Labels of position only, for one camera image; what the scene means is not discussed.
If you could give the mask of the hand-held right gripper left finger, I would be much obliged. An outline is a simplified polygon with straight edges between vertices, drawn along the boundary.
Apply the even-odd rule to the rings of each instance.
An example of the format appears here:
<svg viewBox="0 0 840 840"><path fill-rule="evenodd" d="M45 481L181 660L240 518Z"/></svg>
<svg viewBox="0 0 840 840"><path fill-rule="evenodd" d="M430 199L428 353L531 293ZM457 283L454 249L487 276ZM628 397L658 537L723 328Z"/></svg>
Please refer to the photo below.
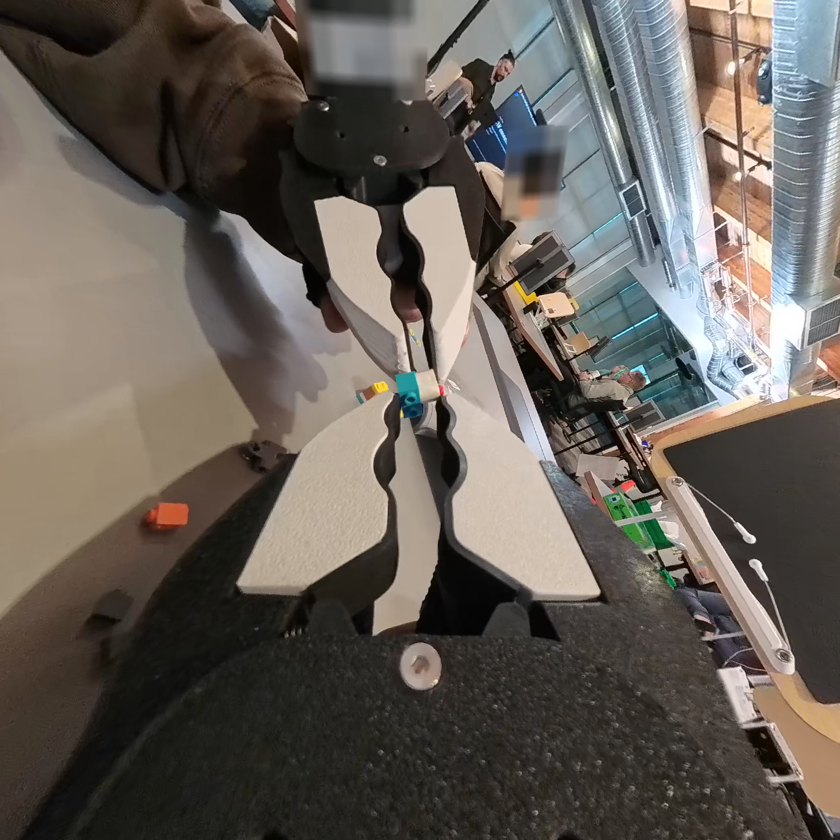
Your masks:
<svg viewBox="0 0 840 840"><path fill-rule="evenodd" d="M238 580L247 595L379 597L396 576L396 394L378 394L308 442Z"/></svg>

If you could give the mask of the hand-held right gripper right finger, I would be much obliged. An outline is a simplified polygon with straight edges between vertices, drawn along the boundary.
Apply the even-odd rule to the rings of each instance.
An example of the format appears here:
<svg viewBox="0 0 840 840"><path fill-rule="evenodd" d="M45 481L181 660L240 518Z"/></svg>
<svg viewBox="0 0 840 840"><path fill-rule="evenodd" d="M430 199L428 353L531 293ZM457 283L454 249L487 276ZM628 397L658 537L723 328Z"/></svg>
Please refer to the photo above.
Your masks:
<svg viewBox="0 0 840 840"><path fill-rule="evenodd" d="M602 590L542 462L459 395L437 403L444 532L466 560L539 602L593 602Z"/></svg>

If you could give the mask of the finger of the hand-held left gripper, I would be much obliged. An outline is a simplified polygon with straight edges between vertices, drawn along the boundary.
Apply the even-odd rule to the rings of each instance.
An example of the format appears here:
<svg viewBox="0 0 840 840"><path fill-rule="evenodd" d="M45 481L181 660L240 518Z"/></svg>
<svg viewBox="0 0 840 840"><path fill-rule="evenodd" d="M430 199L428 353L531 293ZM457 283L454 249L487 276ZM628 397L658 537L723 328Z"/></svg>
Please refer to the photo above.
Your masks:
<svg viewBox="0 0 840 840"><path fill-rule="evenodd" d="M430 365L445 382L468 332L476 274L455 188L425 187L403 206L402 218L421 258Z"/></svg>
<svg viewBox="0 0 840 840"><path fill-rule="evenodd" d="M377 256L382 236L378 213L346 196L319 199L314 207L335 307L381 371L390 376L409 372L405 325L392 305L392 280Z"/></svg>

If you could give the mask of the person's left forearm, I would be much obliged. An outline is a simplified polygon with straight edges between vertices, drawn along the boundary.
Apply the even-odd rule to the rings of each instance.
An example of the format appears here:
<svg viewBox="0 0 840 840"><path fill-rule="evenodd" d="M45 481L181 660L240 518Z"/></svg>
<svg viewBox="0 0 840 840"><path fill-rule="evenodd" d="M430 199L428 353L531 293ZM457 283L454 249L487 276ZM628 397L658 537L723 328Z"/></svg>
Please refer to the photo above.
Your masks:
<svg viewBox="0 0 840 840"><path fill-rule="evenodd" d="M280 152L307 96L217 2L2 1L2 51L110 159L161 193L242 217L302 261Z"/></svg>

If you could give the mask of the grey desk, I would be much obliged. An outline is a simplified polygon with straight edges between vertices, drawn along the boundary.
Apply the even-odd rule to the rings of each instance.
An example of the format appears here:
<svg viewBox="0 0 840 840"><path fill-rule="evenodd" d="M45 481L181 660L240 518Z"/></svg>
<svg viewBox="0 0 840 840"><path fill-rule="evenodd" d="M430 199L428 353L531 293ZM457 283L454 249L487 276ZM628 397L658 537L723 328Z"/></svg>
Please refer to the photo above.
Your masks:
<svg viewBox="0 0 840 840"><path fill-rule="evenodd" d="M2 628L133 612L258 476L384 380L241 219L157 196L2 57ZM144 525L160 502L187 525Z"/></svg>

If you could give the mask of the person's left hand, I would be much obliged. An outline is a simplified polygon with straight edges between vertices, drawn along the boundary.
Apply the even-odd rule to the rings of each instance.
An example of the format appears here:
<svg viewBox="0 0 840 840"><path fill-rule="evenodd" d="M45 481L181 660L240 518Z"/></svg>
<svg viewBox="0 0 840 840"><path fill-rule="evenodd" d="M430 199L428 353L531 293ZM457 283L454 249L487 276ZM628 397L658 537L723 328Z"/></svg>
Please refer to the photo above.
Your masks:
<svg viewBox="0 0 840 840"><path fill-rule="evenodd" d="M318 308L325 326L331 333L346 332L350 329L340 311L336 308L327 290L327 281L316 271L310 261L301 262L302 275L306 285L307 299ZM421 321L423 315L417 304L417 280L414 271L415 262L394 258L386 263L392 278L392 304L397 314L406 323Z"/></svg>

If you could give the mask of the flat dark grey toy piece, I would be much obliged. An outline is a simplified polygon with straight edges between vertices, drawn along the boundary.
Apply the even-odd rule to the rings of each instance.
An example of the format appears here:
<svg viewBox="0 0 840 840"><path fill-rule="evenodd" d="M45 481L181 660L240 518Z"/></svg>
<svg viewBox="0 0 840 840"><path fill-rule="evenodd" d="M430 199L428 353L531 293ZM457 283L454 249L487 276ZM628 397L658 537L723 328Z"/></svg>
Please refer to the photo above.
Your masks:
<svg viewBox="0 0 840 840"><path fill-rule="evenodd" d="M238 452L248 466L260 474L266 474L276 469L288 452L280 445L270 441L252 440L242 444Z"/></svg>

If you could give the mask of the grey monitor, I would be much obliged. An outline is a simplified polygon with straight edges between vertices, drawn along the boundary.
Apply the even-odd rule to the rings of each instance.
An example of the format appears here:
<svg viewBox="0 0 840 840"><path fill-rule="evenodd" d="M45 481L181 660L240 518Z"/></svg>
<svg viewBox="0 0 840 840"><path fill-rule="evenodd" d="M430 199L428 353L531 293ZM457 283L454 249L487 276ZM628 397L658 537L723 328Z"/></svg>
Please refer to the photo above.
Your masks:
<svg viewBox="0 0 840 840"><path fill-rule="evenodd" d="M510 271L526 296L563 290L574 269L571 252L554 230L511 252Z"/></svg>

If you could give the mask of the green box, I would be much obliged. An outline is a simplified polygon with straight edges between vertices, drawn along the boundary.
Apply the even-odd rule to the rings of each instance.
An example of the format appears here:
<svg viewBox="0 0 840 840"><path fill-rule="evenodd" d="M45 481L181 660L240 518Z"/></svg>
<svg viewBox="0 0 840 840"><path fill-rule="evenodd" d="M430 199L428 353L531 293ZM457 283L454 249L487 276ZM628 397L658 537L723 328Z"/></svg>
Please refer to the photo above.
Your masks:
<svg viewBox="0 0 840 840"><path fill-rule="evenodd" d="M650 553L670 546L670 541L656 519L650 505L640 501L640 507L621 490L604 495L607 513L636 546Z"/></svg>

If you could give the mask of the monitor with blue screen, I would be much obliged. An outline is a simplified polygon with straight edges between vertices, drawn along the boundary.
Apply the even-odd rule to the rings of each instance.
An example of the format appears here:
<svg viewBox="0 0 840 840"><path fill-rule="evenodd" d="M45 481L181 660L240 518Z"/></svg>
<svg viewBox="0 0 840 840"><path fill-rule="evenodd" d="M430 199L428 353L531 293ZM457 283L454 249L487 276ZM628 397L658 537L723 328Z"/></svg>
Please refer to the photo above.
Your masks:
<svg viewBox="0 0 840 840"><path fill-rule="evenodd" d="M483 104L469 114L465 147L474 163L489 163L502 170L511 136L546 124L543 111L533 107L524 87L519 86L497 107Z"/></svg>

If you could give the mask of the black panel with wooden rim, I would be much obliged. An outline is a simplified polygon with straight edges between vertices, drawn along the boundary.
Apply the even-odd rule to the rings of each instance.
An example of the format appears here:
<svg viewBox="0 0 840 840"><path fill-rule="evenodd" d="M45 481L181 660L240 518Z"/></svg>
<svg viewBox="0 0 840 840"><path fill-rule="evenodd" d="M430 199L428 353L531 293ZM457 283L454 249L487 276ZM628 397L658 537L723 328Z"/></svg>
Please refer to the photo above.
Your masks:
<svg viewBox="0 0 840 840"><path fill-rule="evenodd" d="M763 564L796 659L793 676L765 670L792 713L833 742L838 742L838 413L838 399L831 397L751 406L666 436L655 445L651 462L664 490L665 478L678 476L708 497L701 505L711 526L771 613L749 560Z"/></svg>

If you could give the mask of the ribbed silver ventilation duct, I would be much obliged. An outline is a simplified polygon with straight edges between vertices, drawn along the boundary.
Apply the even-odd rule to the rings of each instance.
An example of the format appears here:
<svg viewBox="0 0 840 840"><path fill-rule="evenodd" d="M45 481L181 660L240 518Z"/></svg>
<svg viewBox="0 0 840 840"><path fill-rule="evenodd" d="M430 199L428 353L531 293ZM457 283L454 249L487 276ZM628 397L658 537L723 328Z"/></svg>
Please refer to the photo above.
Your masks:
<svg viewBox="0 0 840 840"><path fill-rule="evenodd" d="M773 3L772 345L798 354L796 310L836 295L838 2Z"/></svg>
<svg viewBox="0 0 840 840"><path fill-rule="evenodd" d="M655 263L655 245L647 220L644 190L636 178L613 106L595 38L581 1L552 1L563 40L589 102L591 120L615 187L627 231L642 267Z"/></svg>
<svg viewBox="0 0 840 840"><path fill-rule="evenodd" d="M702 139L686 2L636 1L633 10L679 212L692 228L703 196Z"/></svg>

